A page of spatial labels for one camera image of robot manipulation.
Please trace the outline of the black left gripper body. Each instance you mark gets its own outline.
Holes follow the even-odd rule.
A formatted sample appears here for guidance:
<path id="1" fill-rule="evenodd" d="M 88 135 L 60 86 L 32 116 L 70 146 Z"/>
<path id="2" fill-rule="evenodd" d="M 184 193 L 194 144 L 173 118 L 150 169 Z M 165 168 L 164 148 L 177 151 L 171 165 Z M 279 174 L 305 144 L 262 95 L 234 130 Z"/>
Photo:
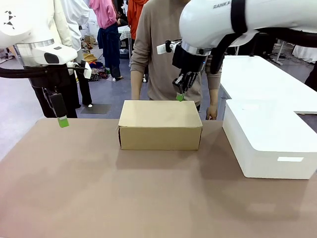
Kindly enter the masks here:
<path id="1" fill-rule="evenodd" d="M 30 69 L 45 69 L 47 72 L 41 77 L 30 78 L 29 82 L 33 88 L 64 88 L 70 86 L 71 76 L 67 65 L 48 65 L 44 67 L 29 67 Z"/>

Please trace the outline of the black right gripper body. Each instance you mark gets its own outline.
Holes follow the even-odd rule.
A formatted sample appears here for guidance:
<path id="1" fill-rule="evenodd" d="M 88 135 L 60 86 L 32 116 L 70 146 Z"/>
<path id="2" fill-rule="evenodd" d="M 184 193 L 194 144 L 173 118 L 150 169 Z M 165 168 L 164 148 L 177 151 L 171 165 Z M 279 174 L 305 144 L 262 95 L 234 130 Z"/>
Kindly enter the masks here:
<path id="1" fill-rule="evenodd" d="M 200 72 L 206 63 L 206 56 L 193 55 L 177 45 L 172 58 L 172 65 L 180 69 L 180 73 Z"/>

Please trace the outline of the person's left hand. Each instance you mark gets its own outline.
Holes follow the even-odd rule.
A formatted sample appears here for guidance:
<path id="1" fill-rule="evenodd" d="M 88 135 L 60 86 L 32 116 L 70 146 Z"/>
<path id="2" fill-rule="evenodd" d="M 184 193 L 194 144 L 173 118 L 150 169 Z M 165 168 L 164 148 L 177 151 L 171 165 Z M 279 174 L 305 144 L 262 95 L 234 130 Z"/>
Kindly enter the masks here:
<path id="1" fill-rule="evenodd" d="M 217 119 L 217 106 L 211 105 L 206 110 L 206 120 L 216 120 Z"/>

